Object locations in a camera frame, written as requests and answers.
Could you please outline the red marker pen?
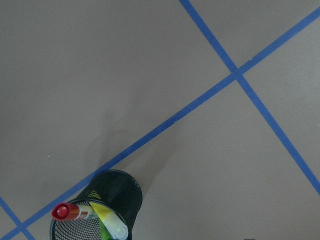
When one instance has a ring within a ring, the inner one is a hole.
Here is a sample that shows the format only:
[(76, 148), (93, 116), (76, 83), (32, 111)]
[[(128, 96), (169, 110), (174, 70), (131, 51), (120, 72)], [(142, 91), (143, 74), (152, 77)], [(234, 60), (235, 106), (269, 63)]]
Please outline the red marker pen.
[(56, 205), (51, 216), (57, 221), (88, 220), (98, 217), (91, 206), (67, 202)]

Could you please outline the black mesh pen cup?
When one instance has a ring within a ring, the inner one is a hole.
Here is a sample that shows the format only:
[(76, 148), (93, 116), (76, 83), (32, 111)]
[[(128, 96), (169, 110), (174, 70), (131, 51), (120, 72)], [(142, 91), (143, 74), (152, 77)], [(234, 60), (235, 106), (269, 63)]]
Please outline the black mesh pen cup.
[(143, 194), (128, 173), (99, 173), (75, 198), (51, 212), (52, 240), (130, 240)]

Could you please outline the yellow highlighter pen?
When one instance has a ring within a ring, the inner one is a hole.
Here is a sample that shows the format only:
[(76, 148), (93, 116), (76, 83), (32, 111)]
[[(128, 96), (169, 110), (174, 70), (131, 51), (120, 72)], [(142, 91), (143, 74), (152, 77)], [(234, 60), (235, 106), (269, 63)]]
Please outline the yellow highlighter pen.
[(99, 219), (109, 231), (113, 240), (126, 240), (129, 236), (127, 225), (108, 207), (90, 202)]

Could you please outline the green highlighter pen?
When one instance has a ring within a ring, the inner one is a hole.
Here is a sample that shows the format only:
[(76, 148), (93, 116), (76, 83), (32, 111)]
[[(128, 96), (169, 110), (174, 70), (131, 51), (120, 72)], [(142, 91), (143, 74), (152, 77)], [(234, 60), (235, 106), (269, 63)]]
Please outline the green highlighter pen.
[(107, 228), (105, 227), (105, 225), (100, 219), (98, 219), (98, 223), (99, 223), (101, 240), (113, 240), (111, 234), (109, 233), (109, 231), (107, 230)]

